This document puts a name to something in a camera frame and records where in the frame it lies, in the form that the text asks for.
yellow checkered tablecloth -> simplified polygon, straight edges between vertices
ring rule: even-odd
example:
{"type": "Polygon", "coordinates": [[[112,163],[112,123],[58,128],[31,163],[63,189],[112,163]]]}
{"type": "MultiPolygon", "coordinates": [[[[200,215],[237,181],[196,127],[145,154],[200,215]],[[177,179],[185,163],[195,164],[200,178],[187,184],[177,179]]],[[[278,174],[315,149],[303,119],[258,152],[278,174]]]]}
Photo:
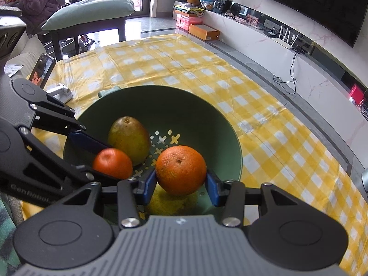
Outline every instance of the yellow checkered tablecloth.
{"type": "MultiPolygon", "coordinates": [[[[248,187],[273,182],[338,220],[349,234],[340,266],[350,275],[368,270],[368,205],[339,163],[273,96],[187,37],[132,40],[66,59],[58,62],[47,87],[57,83],[72,90],[68,105],[76,117],[98,99],[99,91],[116,85],[174,86],[207,100],[239,137],[242,182],[248,187]]],[[[36,129],[33,133],[62,156],[65,137],[36,129]]],[[[246,222],[252,219],[246,211],[246,222]]]]}

red box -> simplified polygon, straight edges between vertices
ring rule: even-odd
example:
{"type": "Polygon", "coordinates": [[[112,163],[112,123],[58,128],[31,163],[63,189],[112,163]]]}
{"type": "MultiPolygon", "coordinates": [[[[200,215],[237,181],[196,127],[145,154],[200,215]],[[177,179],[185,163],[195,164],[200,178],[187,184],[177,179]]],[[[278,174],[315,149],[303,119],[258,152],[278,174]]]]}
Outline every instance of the red box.
{"type": "Polygon", "coordinates": [[[176,26],[177,27],[180,27],[181,18],[182,18],[182,15],[178,13],[176,15],[176,26]]]}
{"type": "Polygon", "coordinates": [[[352,98],[355,102],[355,105],[360,105],[364,101],[364,92],[356,85],[353,85],[351,88],[349,97],[352,98]]]}
{"type": "Polygon", "coordinates": [[[184,30],[188,31],[190,25],[200,25],[203,22],[202,17],[182,17],[182,20],[184,20],[184,26],[182,27],[180,24],[180,28],[183,28],[184,30]]]}

paper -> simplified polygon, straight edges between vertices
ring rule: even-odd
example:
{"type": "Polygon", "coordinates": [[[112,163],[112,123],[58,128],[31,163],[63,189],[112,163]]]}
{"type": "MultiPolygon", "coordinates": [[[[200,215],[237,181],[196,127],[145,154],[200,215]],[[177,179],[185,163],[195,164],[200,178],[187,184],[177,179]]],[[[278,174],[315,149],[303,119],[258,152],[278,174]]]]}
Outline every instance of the paper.
{"type": "Polygon", "coordinates": [[[22,67],[23,67],[23,64],[5,64],[4,72],[8,75],[8,77],[12,77],[22,67]]]}

chair leg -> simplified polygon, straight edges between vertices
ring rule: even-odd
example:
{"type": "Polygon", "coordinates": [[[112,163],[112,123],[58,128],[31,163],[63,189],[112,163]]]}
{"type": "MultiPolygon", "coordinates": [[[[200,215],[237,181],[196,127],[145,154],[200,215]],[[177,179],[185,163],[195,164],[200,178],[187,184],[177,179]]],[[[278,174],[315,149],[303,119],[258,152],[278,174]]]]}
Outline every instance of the chair leg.
{"type": "Polygon", "coordinates": [[[79,55],[79,38],[78,38],[78,36],[74,36],[74,46],[75,46],[75,54],[79,55]]]}
{"type": "Polygon", "coordinates": [[[52,45],[54,47],[54,53],[57,61],[63,59],[63,50],[61,48],[60,41],[58,39],[58,35],[51,33],[52,45]]]}
{"type": "Polygon", "coordinates": [[[125,18],[122,19],[122,22],[118,30],[119,30],[119,42],[125,41],[125,18]]]}

pink box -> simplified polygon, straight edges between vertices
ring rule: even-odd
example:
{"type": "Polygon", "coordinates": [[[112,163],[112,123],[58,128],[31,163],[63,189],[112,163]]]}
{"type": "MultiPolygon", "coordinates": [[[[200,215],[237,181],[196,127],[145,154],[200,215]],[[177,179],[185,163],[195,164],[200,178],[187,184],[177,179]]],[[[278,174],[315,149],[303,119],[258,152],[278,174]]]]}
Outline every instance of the pink box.
{"type": "Polygon", "coordinates": [[[180,27],[181,18],[182,18],[182,15],[180,13],[178,13],[176,15],[176,26],[177,27],[180,27]]]}
{"type": "Polygon", "coordinates": [[[180,25],[180,28],[185,29],[186,31],[189,30],[190,25],[199,25],[202,24],[203,18],[202,17],[182,17],[181,19],[184,20],[184,27],[180,25]]]}

